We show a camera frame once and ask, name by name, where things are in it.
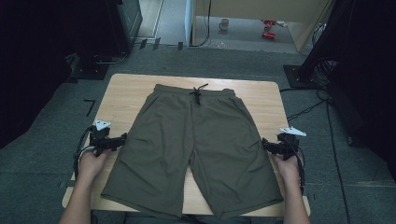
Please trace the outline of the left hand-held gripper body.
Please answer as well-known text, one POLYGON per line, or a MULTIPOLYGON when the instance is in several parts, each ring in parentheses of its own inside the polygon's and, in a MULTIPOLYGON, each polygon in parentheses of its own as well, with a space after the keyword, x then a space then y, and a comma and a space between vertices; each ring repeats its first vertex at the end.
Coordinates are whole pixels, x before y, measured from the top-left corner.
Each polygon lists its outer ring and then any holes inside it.
POLYGON ((95 156, 100 156, 108 147, 113 146, 110 144, 108 137, 110 132, 111 123, 96 119, 92 130, 90 132, 90 145, 93 146, 95 156))

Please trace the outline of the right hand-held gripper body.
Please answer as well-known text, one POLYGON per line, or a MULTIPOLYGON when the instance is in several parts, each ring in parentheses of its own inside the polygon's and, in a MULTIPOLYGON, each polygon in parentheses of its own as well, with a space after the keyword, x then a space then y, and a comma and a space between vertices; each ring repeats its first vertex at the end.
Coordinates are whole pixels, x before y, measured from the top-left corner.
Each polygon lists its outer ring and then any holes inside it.
POLYGON ((306 137, 306 133, 294 127, 280 128, 277 140, 279 143, 276 145, 275 154, 283 156, 283 160, 287 160, 291 156, 296 156, 299 150, 298 136, 306 137))

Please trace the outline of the olive green shorts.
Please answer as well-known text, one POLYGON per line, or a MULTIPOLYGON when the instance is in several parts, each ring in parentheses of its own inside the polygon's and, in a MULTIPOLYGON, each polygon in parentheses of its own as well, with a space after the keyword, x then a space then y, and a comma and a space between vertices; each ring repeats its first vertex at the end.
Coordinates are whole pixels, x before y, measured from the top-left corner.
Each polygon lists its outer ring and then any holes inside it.
POLYGON ((101 195, 152 216, 179 219, 187 172, 218 218, 283 200, 255 122, 234 91, 156 85, 101 195))

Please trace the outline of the person's right hand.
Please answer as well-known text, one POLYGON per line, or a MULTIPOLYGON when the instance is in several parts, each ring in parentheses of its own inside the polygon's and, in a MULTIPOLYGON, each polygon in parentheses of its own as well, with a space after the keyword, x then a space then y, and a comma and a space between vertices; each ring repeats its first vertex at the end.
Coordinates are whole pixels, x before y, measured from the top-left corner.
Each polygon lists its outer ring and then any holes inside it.
POLYGON ((278 171, 286 184, 299 185, 300 175, 298 161, 295 156, 284 161, 279 156, 273 154, 272 159, 276 163, 278 171))

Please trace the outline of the person's left hand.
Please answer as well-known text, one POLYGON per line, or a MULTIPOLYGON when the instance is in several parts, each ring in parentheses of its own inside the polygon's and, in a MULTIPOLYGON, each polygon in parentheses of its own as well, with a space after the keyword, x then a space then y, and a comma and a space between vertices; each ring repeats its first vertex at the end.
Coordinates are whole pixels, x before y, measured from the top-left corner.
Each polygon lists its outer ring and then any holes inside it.
POLYGON ((79 162, 78 180, 79 184, 89 185, 102 171, 109 151, 96 156, 93 151, 86 151, 82 154, 79 162))

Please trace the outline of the person's dark clothing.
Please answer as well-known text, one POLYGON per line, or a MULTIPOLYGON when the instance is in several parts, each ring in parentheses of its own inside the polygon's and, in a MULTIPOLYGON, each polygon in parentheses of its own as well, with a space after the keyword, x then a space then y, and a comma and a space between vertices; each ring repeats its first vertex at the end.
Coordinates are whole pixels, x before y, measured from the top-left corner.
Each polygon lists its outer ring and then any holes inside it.
POLYGON ((144 213, 127 212, 122 224, 284 224, 284 221, 282 219, 269 219, 260 222, 252 217, 243 216, 218 219, 211 215, 183 215, 180 219, 167 219, 144 213))

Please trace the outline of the dark curtain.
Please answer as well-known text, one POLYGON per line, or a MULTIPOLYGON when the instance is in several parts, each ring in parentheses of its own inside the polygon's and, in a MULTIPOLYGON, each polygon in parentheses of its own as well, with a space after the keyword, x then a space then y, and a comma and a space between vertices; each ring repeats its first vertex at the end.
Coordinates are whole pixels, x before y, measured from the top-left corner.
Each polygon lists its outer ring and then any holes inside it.
POLYGON ((88 0, 0 0, 0 149, 26 133, 71 74, 66 24, 88 0))
POLYGON ((299 71, 334 61, 329 88, 352 137, 383 159, 396 181, 396 0, 335 0, 299 71))

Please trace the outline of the black cabinet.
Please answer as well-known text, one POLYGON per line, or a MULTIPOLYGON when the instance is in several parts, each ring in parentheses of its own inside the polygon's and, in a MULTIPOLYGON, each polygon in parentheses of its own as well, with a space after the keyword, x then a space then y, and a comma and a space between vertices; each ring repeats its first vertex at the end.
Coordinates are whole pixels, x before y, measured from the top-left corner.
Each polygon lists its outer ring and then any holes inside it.
POLYGON ((115 54, 129 53, 143 21, 139 0, 105 0, 115 54))

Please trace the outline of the black stand base plate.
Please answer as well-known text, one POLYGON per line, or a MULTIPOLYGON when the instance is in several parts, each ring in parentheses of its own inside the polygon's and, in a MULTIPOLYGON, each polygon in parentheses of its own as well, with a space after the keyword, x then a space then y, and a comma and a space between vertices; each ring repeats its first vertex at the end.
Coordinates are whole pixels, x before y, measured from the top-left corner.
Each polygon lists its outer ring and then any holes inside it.
POLYGON ((73 79, 103 80, 106 76, 108 66, 97 64, 94 68, 84 68, 80 63, 70 75, 73 79))
POLYGON ((319 85, 312 80, 303 80, 300 75, 300 65, 284 65, 285 75, 291 88, 302 90, 317 90, 319 85))

